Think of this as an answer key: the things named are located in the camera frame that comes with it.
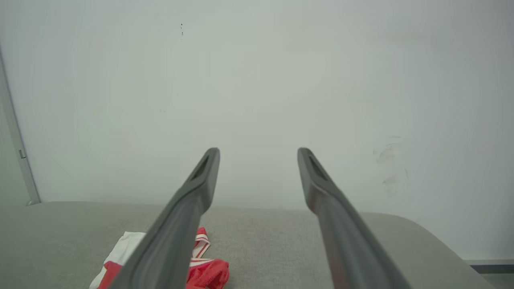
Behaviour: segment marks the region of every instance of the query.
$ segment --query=white wall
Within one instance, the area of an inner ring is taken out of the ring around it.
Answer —
[[[359,210],[464,259],[514,259],[513,12],[18,0],[0,4],[0,43],[42,201],[164,203],[219,147],[214,205],[306,209],[306,146]]]

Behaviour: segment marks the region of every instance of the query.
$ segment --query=baseboard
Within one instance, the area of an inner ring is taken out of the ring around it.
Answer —
[[[471,268],[479,274],[513,274],[514,260],[467,260]]]
[[[497,260],[464,260],[468,265],[514,265],[514,259]]]

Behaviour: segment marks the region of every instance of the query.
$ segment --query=white stripe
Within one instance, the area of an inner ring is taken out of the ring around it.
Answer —
[[[212,260],[213,260],[213,259],[191,258],[191,261],[195,261],[195,262],[190,262],[190,263],[189,263],[189,266],[190,266],[190,267],[200,266],[200,265],[203,265],[203,264],[209,263],[209,262],[211,262]]]
[[[198,234],[196,235],[196,241],[198,241],[198,238],[205,238],[205,240],[208,242],[209,238],[207,238],[206,234]]]

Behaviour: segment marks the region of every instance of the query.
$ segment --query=white cloth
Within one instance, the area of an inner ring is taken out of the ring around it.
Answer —
[[[105,261],[103,261],[103,264],[112,261],[122,266],[125,265],[125,263],[129,260],[129,257],[132,255],[132,252],[134,252],[145,235],[146,233],[125,232],[118,240],[118,243],[114,245],[113,250],[111,253],[109,253],[109,256],[107,256]],[[191,256],[191,263],[189,264],[190,267],[202,265],[212,261],[212,259],[201,259],[207,248],[209,248],[211,245],[209,239],[207,239],[205,228],[202,227],[198,229],[195,241],[196,243]],[[102,270],[93,279],[89,285],[89,289],[97,289],[98,286],[100,286],[100,282],[102,282],[105,272],[107,272],[107,269],[105,269],[105,266],[102,266]]]
[[[141,240],[143,240],[144,235],[146,234],[140,232],[125,232],[118,240],[118,243],[114,245],[113,250],[109,253],[109,256],[107,256],[105,261],[103,261],[103,264],[108,261],[113,261],[120,265],[125,265],[125,262],[127,262],[130,255],[132,255],[132,252],[137,248],[137,245],[139,245]],[[93,279],[89,285],[89,289],[97,289],[98,286],[100,286],[100,282],[102,282],[105,272],[107,272],[107,270],[102,266],[102,270]]]

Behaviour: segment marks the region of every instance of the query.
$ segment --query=gray fabric cushion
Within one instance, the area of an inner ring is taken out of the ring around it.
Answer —
[[[0,208],[2,288],[87,288],[125,231],[146,231],[162,206],[50,202]],[[492,288],[431,233],[409,220],[363,213],[413,288]],[[205,258],[230,263],[231,288],[332,288],[309,211],[211,208],[200,222]]]

